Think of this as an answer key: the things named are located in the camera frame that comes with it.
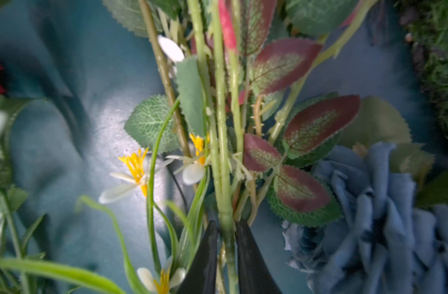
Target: green leaf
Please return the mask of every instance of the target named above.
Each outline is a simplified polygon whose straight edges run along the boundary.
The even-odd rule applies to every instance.
[[[125,29],[133,32],[136,36],[147,38],[147,29],[142,17],[138,0],[102,0],[103,5],[111,12],[113,18]],[[161,21],[151,9],[157,32],[162,32]]]
[[[131,290],[133,290],[134,293],[149,293],[144,287],[144,285],[139,280],[138,276],[136,275],[136,271],[134,270],[133,265],[131,264],[130,257],[128,255],[128,250],[126,249],[126,244],[124,243],[123,234],[121,233],[120,225],[118,224],[118,221],[116,220],[115,214],[113,211],[111,211],[106,206],[103,206],[99,203],[96,203],[92,199],[90,199],[87,196],[81,196],[76,203],[76,209],[80,209],[82,204],[86,204],[89,207],[100,210],[105,212],[111,219],[111,222],[113,223],[113,227],[115,228],[116,236],[118,240],[120,241],[121,245],[121,251],[123,253],[123,264],[124,264],[124,272],[126,274],[126,277],[128,278],[128,282],[130,284]]]
[[[114,282],[85,269],[79,269],[54,262],[0,258],[0,268],[19,270],[28,274],[63,280],[87,289],[107,294],[125,294]]]
[[[426,185],[415,199],[415,206],[418,208],[428,208],[435,204],[448,204],[448,170]]]
[[[152,149],[169,110],[166,96],[152,96],[136,106],[124,129],[141,147]],[[173,132],[173,124],[171,120],[162,135],[159,145],[161,153],[179,147],[178,136]]]
[[[379,97],[361,100],[358,117],[343,131],[340,145],[366,148],[377,142],[411,143],[410,128],[400,113]]]
[[[206,137],[203,107],[203,85],[196,57],[188,57],[177,64],[177,85],[180,108],[192,133]]]
[[[298,30],[321,36],[339,27],[359,0],[287,0],[286,12]]]
[[[303,156],[332,138],[355,119],[360,105],[359,96],[342,96],[317,102],[295,115],[283,135],[288,157]]]
[[[43,219],[45,218],[45,214],[40,216],[35,222],[33,222],[31,224],[31,226],[28,227],[27,231],[25,232],[25,234],[23,235],[22,241],[21,241],[21,248],[23,252],[27,252],[27,247],[28,247],[28,242],[31,238],[31,236],[33,236],[33,233],[36,231],[36,229],[38,228],[38,226],[41,224],[41,222],[43,221]]]
[[[266,198],[271,210],[282,219],[289,222],[302,224],[308,227],[319,227],[340,219],[343,214],[340,205],[332,196],[330,202],[315,211],[309,213],[298,213],[289,208],[275,194],[274,188],[270,187]]]

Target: serrated leaf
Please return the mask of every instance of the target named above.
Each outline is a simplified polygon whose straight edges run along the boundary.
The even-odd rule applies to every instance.
[[[203,85],[195,57],[188,57],[177,64],[177,85],[180,108],[192,133],[206,137],[203,114]]]
[[[45,218],[46,215],[42,215],[40,216],[38,219],[36,219],[31,226],[28,227],[27,231],[25,232],[25,234],[23,235],[23,238],[21,240],[21,248],[23,252],[27,252],[27,247],[28,247],[28,242],[31,238],[31,236],[33,236],[33,233],[36,231],[36,229],[38,228],[38,226],[41,224],[41,222],[43,221],[43,219]]]
[[[311,152],[355,119],[359,96],[342,96],[315,103],[294,116],[283,135],[290,158]]]
[[[242,54],[249,56],[262,48],[270,32],[277,0],[243,0],[241,7]]]
[[[358,117],[343,131],[340,145],[352,148],[361,143],[369,148],[377,142],[411,143],[410,128],[387,101],[366,97],[361,101]]]
[[[418,208],[428,208],[435,204],[448,204],[448,170],[427,184],[415,199],[415,206]]]
[[[169,110],[166,96],[152,96],[136,106],[124,129],[141,147],[152,149]],[[178,136],[173,132],[173,125],[174,122],[171,120],[162,134],[159,152],[168,152],[179,147]]]
[[[102,0],[103,5],[111,12],[113,18],[125,29],[136,36],[147,38],[147,29],[142,17],[138,0]],[[162,32],[162,24],[159,17],[153,11],[153,18],[157,32]]]
[[[333,196],[331,196],[330,202],[326,206],[309,213],[299,213],[289,208],[276,196],[273,187],[270,187],[268,190],[266,198],[271,210],[277,216],[288,220],[289,222],[302,224],[304,226],[319,227],[342,217],[340,205]]]
[[[307,73],[322,45],[302,38],[276,40],[263,48],[250,67],[256,95],[283,90]]]
[[[338,28],[357,4],[358,0],[287,0],[286,12],[300,32],[321,36]]]
[[[244,165],[251,171],[264,172],[281,161],[281,154],[268,141],[246,133],[244,136]]]

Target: flower stem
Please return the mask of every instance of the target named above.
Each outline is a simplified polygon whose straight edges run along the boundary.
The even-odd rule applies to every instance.
[[[170,78],[168,77],[167,62],[163,56],[159,42],[157,41],[157,30],[152,18],[152,12],[145,0],[138,1],[139,6],[141,7],[142,17],[144,18],[144,23],[147,28],[147,33],[149,34],[149,41],[151,42],[152,50],[154,51],[157,67],[159,68],[162,84],[164,85],[165,94],[168,98],[168,104],[170,105],[170,107],[172,107],[176,100],[175,92],[172,88],[172,84],[170,83]],[[178,140],[180,141],[180,147],[182,149],[183,155],[190,157],[191,155],[190,149],[188,148],[188,137],[186,136],[185,129],[183,128],[182,118],[178,110],[173,114],[173,118],[175,121],[175,127],[177,128]]]
[[[167,127],[168,121],[172,118],[172,115],[175,113],[175,110],[178,109],[178,105],[180,104],[180,100],[176,100],[174,105],[168,111],[165,116],[164,121],[162,122],[162,126],[159,130],[159,134],[157,135],[157,140],[154,144],[154,150],[151,155],[150,162],[150,171],[149,171],[149,183],[147,186],[147,202],[146,202],[146,211],[147,211],[147,229],[149,231],[149,241],[151,243],[152,257],[154,260],[154,269],[158,275],[161,273],[161,261],[159,258],[159,251],[157,250],[157,242],[155,240],[155,229],[154,229],[154,214],[153,214],[153,206],[154,206],[154,175],[155,175],[155,161],[157,160],[157,153],[159,151],[159,144],[161,142],[162,134]]]

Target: reddish leaf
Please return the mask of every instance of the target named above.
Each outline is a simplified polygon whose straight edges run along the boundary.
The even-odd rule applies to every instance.
[[[264,172],[274,168],[281,161],[281,154],[266,140],[245,134],[244,165],[251,171]]]
[[[283,140],[289,156],[296,158],[319,147],[355,119],[361,106],[359,96],[343,96],[315,103],[294,116]]]
[[[330,202],[329,191],[309,173],[283,165],[274,182],[276,195],[297,212],[311,212]]]
[[[321,44],[302,38],[268,44],[250,68],[254,93],[270,94],[291,85],[307,73],[321,49]]]
[[[242,54],[249,56],[262,48],[270,32],[277,0],[243,0]]]
[[[235,50],[237,47],[237,41],[235,39],[234,27],[232,24],[231,16],[227,10],[224,0],[219,0],[219,20],[221,21],[221,27],[223,31],[224,45],[227,50]]]

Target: leaf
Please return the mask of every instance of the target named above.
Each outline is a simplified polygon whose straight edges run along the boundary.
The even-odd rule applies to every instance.
[[[243,0],[241,6],[242,54],[258,53],[270,32],[277,0]]]
[[[369,148],[381,141],[411,143],[410,129],[387,101],[366,97],[361,101],[358,117],[343,131],[340,145],[352,148],[359,142]]]
[[[19,270],[28,274],[63,280],[100,293],[125,294],[114,282],[103,276],[85,269],[56,264],[54,262],[0,258],[0,268]]]
[[[166,96],[149,97],[136,106],[124,129],[141,147],[152,149],[169,110]],[[170,121],[162,135],[159,152],[172,151],[178,147],[178,136],[173,132],[173,121]]]
[[[303,34],[321,36],[338,28],[358,0],[287,0],[289,19]]]
[[[283,136],[289,158],[303,156],[332,138],[356,117],[359,96],[342,96],[315,103],[294,116]]]
[[[271,94],[268,94],[263,98],[264,106],[261,110],[262,114],[262,121],[266,121],[274,113],[278,110],[280,107],[281,102],[283,101],[283,97],[286,91],[277,91]]]
[[[276,40],[263,48],[250,67],[254,93],[283,90],[310,69],[322,45],[301,38]]]
[[[188,57],[177,64],[177,85],[180,93],[180,108],[185,116],[186,124],[195,135],[205,138],[203,85],[198,73],[196,57]]]
[[[271,210],[277,216],[288,220],[289,222],[302,224],[304,226],[319,227],[342,217],[340,205],[333,196],[331,196],[330,202],[326,206],[309,213],[299,213],[289,208],[276,196],[273,187],[270,187],[268,190],[266,198]]]
[[[111,211],[106,206],[103,206],[99,203],[96,203],[92,199],[90,199],[87,196],[81,196],[76,203],[76,209],[79,210],[82,204],[86,204],[89,207],[100,210],[105,212],[111,219],[111,222],[113,223],[113,227],[115,228],[116,236],[118,240],[120,241],[121,245],[121,251],[123,253],[123,265],[124,265],[124,272],[126,274],[126,277],[128,278],[128,282],[130,284],[131,290],[133,290],[134,293],[149,293],[144,287],[144,285],[139,280],[138,276],[136,275],[136,271],[134,270],[133,265],[131,264],[130,257],[128,255],[128,250],[126,249],[126,244],[124,243],[123,234],[120,230],[120,225],[118,224],[118,221],[116,220],[115,214],[113,211]]]
[[[147,29],[142,17],[138,0],[102,0],[103,5],[111,12],[113,18],[125,29],[136,36],[147,38]],[[162,24],[155,9],[152,10],[157,32],[162,32]]]
[[[34,221],[31,226],[28,227],[27,231],[25,232],[25,234],[23,235],[22,241],[21,241],[21,248],[23,252],[27,252],[27,247],[28,247],[28,242],[31,238],[31,236],[33,236],[33,233],[36,231],[36,229],[38,228],[38,226],[41,224],[41,222],[43,221],[43,219],[45,218],[45,214],[40,216],[36,221]]]
[[[426,185],[415,199],[415,206],[418,208],[428,208],[435,204],[448,204],[448,170]]]
[[[281,161],[281,154],[268,141],[246,133],[244,136],[244,165],[251,171],[264,172]]]

